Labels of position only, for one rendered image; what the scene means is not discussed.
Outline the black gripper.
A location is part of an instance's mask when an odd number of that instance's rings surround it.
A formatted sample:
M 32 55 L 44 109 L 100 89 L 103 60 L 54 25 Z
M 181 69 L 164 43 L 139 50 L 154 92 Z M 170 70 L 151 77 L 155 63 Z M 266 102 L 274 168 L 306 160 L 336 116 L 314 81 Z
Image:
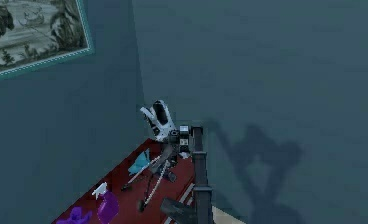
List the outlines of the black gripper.
M 132 175 L 131 179 L 126 182 L 121 188 L 122 191 L 131 189 L 133 183 L 136 183 L 145 178 L 144 172 L 146 170 L 150 172 L 151 178 L 153 178 L 154 176 L 158 176 L 158 180 L 152 191 L 147 195 L 145 199 L 139 201 L 139 212 L 143 212 L 148 203 L 151 201 L 156 190 L 160 186 L 160 183 L 167 168 L 174 167 L 177 164 L 177 156 L 179 153 L 179 132 L 177 130 L 173 130 L 168 134 L 168 137 L 163 141 L 161 145 L 161 149 L 161 154 L 158 157 L 150 160 L 150 163 L 148 165 L 144 166 L 138 173 Z

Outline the purple spray bottle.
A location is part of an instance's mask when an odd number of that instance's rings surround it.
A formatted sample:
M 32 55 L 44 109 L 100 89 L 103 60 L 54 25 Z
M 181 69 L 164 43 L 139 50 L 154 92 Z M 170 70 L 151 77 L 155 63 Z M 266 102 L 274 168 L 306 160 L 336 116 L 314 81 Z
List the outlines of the purple spray bottle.
M 110 224 L 119 212 L 117 197 L 107 189 L 107 186 L 108 184 L 103 182 L 92 192 L 92 196 L 94 196 L 96 200 L 99 198 L 102 199 L 97 210 L 97 216 L 101 224 Z

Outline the purple sweat pants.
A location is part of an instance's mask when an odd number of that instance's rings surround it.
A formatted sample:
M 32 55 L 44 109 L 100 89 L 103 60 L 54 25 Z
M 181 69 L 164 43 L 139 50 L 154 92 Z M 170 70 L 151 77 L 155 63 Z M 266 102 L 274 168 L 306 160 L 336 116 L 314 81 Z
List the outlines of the purple sweat pants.
M 83 213 L 83 209 L 81 207 L 74 207 L 67 219 L 59 219 L 55 224 L 89 224 L 91 217 L 91 211 Z

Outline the teal crumpled cloth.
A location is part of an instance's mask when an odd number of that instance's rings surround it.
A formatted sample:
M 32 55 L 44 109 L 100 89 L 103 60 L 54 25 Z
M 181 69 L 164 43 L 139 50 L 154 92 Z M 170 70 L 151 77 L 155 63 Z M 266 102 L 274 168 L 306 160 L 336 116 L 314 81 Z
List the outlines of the teal crumpled cloth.
M 150 150 L 147 149 L 137 156 L 134 163 L 128 168 L 128 172 L 130 175 L 134 175 L 149 163 L 150 163 Z

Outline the red chest of drawers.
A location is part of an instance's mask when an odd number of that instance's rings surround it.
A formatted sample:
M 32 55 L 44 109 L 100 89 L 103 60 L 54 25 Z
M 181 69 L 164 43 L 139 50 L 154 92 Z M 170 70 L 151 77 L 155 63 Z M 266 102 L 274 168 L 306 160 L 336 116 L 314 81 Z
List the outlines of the red chest of drawers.
M 144 212 L 138 211 L 139 201 L 144 198 L 147 184 L 150 184 L 149 190 L 152 190 L 158 176 L 154 176 L 152 181 L 149 181 L 150 172 L 146 170 L 144 172 L 145 178 L 133 183 L 131 189 L 126 191 L 121 190 L 122 186 L 132 177 L 128 172 L 128 168 L 134 163 L 137 156 L 141 152 L 149 149 L 150 160 L 152 160 L 161 154 L 161 145 L 161 142 L 152 139 L 143 142 L 51 224 L 55 224 L 59 219 L 67 219 L 74 207 L 81 207 L 83 213 L 92 212 L 89 224 L 101 224 L 97 216 L 97 210 L 102 199 L 99 198 L 96 200 L 92 196 L 92 192 L 103 182 L 108 184 L 107 189 L 116 195 L 119 204 L 119 212 L 110 224 L 164 224 L 166 216 L 160 211 L 160 205 L 165 197 L 184 203 L 187 203 L 192 197 L 192 194 L 189 193 L 193 182 L 193 175 L 191 173 L 193 163 L 190 157 L 187 159 L 183 159 L 180 156 L 177 157 L 178 164 L 169 171 L 177 176 L 176 181 L 170 182 L 167 177 L 164 177 Z

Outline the dark grey flat object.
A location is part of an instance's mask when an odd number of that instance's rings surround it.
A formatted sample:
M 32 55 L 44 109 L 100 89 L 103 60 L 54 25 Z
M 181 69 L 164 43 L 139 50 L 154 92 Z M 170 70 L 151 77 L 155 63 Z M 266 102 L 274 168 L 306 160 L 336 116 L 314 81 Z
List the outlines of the dark grey flat object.
M 197 224 L 195 209 L 171 198 L 164 198 L 160 210 L 177 224 Z

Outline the teal framed landscape picture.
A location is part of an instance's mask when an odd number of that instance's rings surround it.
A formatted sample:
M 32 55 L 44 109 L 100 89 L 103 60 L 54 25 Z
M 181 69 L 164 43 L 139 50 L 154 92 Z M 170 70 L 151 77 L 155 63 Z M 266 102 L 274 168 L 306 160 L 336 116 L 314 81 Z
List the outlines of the teal framed landscape picture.
M 0 81 L 93 51 L 83 0 L 0 0 Z

